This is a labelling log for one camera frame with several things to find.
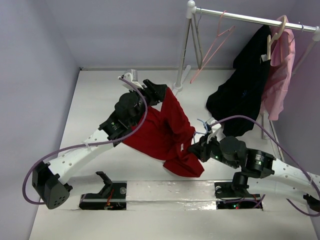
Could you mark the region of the blue wire hanger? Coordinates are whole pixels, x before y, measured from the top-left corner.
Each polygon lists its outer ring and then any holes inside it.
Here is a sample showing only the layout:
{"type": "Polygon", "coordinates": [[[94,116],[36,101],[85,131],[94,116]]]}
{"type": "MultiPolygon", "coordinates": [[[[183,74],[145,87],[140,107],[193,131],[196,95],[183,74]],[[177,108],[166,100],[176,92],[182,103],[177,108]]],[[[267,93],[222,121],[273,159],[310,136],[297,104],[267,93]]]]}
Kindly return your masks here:
{"type": "Polygon", "coordinates": [[[204,129],[204,131],[201,132],[201,131],[197,131],[197,130],[196,130],[196,131],[193,133],[192,139],[193,139],[193,143],[194,143],[194,144],[196,143],[196,135],[205,136],[205,135],[208,134],[208,132],[211,130],[211,129],[208,128],[209,125],[208,125],[205,121],[203,121],[202,119],[199,119],[199,118],[197,118],[196,120],[199,121],[199,122],[202,124],[202,128],[204,129]]]}

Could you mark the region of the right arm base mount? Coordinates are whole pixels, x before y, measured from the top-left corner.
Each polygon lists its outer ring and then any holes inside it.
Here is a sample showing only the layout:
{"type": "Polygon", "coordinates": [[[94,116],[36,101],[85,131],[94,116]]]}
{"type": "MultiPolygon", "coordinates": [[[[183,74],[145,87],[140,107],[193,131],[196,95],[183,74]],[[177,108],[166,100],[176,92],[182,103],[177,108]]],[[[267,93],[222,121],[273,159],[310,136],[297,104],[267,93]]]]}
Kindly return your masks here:
{"type": "Polygon", "coordinates": [[[217,210],[263,209],[260,194],[251,194],[246,189],[233,190],[229,181],[215,182],[214,190],[217,210]]]}

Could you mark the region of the pink shirt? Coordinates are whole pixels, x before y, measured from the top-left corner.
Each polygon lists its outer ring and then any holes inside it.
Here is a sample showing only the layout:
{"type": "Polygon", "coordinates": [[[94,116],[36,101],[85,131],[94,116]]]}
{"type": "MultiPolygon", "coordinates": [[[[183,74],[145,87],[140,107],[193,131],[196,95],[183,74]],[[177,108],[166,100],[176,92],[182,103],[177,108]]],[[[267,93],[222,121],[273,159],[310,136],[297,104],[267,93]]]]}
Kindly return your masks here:
{"type": "MultiPolygon", "coordinates": [[[[279,29],[280,27],[270,27],[270,35],[273,36],[279,29]]],[[[261,97],[260,111],[267,112],[270,121],[277,121],[284,109],[284,99],[291,81],[295,55],[295,36],[291,29],[285,28],[280,38],[271,46],[270,69],[261,97]]],[[[261,57],[267,60],[267,54],[261,57]]]]}

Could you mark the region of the grey plastic hanger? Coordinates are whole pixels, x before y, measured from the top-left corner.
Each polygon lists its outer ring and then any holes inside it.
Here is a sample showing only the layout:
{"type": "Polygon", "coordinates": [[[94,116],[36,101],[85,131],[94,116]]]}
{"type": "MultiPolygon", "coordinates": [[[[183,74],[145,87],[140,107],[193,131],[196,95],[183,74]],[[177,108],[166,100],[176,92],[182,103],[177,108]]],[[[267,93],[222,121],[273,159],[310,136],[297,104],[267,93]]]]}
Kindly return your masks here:
{"type": "Polygon", "coordinates": [[[193,40],[193,47],[195,51],[196,64],[197,64],[197,68],[200,70],[202,68],[204,57],[203,57],[202,45],[201,45],[200,34],[199,34],[199,24],[197,22],[195,13],[192,14],[192,18],[191,18],[191,34],[192,34],[192,40],[193,40]]]}

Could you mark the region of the wooden hanger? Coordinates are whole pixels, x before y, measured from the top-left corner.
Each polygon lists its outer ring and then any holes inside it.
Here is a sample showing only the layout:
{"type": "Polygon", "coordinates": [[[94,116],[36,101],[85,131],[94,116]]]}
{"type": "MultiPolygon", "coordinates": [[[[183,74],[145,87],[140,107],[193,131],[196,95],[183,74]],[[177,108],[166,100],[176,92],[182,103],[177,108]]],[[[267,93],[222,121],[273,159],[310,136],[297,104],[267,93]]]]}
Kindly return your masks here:
{"type": "Polygon", "coordinates": [[[272,44],[274,43],[274,41],[277,41],[281,37],[282,33],[285,30],[286,23],[287,23],[287,16],[286,15],[281,16],[281,25],[279,27],[278,32],[275,32],[274,35],[269,35],[267,37],[267,53],[266,53],[267,60],[271,59],[271,54],[272,54],[271,47],[272,47],[272,44]]]}

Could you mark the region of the black t shirt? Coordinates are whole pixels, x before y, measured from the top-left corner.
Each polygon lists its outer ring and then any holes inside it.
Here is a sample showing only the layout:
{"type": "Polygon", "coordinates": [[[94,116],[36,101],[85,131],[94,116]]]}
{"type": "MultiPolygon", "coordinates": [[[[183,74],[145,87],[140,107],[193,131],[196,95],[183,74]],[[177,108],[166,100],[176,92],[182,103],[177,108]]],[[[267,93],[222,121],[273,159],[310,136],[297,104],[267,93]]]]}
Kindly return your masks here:
{"type": "Polygon", "coordinates": [[[262,60],[270,35],[268,25],[260,27],[234,59],[234,73],[208,97],[206,109],[215,120],[235,115],[258,118],[271,66],[270,60],[262,60]]]}

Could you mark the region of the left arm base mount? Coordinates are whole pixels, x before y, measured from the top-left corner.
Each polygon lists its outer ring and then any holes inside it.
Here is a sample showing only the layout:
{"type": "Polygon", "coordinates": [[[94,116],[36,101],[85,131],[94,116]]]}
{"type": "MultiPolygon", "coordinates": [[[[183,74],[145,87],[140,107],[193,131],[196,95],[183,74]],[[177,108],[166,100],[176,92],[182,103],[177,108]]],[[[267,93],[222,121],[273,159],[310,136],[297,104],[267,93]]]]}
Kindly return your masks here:
{"type": "Polygon", "coordinates": [[[126,210],[127,182],[113,182],[103,171],[95,174],[102,179],[104,186],[98,193],[82,194],[78,207],[81,210],[126,210]]]}

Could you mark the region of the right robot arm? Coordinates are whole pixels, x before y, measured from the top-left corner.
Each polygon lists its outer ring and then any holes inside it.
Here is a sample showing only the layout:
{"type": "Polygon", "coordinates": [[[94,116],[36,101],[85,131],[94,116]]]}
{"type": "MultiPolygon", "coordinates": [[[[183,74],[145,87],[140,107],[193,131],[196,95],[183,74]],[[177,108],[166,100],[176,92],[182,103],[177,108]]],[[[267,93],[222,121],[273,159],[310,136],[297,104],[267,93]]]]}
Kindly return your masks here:
{"type": "Polygon", "coordinates": [[[188,151],[203,163],[213,159],[237,169],[230,183],[235,196],[246,194],[249,184],[253,183],[263,194],[270,191],[286,198],[290,204],[294,201],[306,203],[315,212],[314,216],[320,215],[320,185],[314,181],[313,174],[303,169],[286,164],[267,152],[248,148],[234,136],[221,141],[202,136],[188,151]]]}

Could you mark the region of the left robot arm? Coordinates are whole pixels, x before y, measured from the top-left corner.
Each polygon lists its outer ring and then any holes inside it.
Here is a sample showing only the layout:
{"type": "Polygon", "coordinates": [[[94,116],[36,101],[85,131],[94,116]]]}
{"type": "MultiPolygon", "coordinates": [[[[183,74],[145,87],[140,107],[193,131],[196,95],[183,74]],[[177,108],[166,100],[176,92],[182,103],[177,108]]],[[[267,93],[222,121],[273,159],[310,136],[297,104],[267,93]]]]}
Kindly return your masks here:
{"type": "Polygon", "coordinates": [[[83,143],[56,151],[59,157],[44,162],[41,158],[28,171],[31,184],[39,195],[41,204],[49,210],[56,209],[66,202],[75,184],[84,185],[90,179],[76,177],[76,173],[100,154],[111,150],[136,133],[144,124],[149,106],[162,103],[168,86],[155,84],[148,79],[138,86],[120,77],[128,84],[129,91],[120,96],[114,111],[101,123],[83,143]]]}

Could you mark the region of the red t shirt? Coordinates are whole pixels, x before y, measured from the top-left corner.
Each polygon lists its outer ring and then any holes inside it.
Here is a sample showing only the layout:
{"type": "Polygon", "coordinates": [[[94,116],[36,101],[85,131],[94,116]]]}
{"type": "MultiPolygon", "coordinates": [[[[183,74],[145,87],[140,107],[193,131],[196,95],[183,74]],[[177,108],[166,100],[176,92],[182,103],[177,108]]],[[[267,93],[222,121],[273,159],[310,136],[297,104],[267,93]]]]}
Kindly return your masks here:
{"type": "Polygon", "coordinates": [[[149,106],[143,125],[123,143],[163,161],[163,167],[175,175],[199,178],[204,168],[198,158],[188,151],[195,131],[179,101],[168,88],[161,109],[149,106]],[[184,144],[183,151],[180,151],[181,144],[184,144]]]}

